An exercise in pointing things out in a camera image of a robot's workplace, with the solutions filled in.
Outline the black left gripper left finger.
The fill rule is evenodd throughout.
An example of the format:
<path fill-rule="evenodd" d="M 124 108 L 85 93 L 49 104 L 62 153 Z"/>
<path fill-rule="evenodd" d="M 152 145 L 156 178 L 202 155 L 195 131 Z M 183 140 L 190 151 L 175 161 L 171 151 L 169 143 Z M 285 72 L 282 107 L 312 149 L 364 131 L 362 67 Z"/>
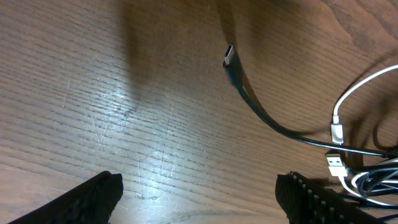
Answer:
<path fill-rule="evenodd" d="M 10 224 L 108 224 L 123 190 L 121 174 L 103 171 Z"/>

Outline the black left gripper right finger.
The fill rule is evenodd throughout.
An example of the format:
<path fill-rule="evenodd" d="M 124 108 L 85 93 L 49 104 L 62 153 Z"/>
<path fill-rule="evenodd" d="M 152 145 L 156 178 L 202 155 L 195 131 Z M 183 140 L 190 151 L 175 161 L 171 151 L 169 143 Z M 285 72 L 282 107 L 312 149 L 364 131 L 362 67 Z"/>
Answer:
<path fill-rule="evenodd" d="M 293 224 L 384 224 L 298 172 L 277 176 L 275 197 Z"/>

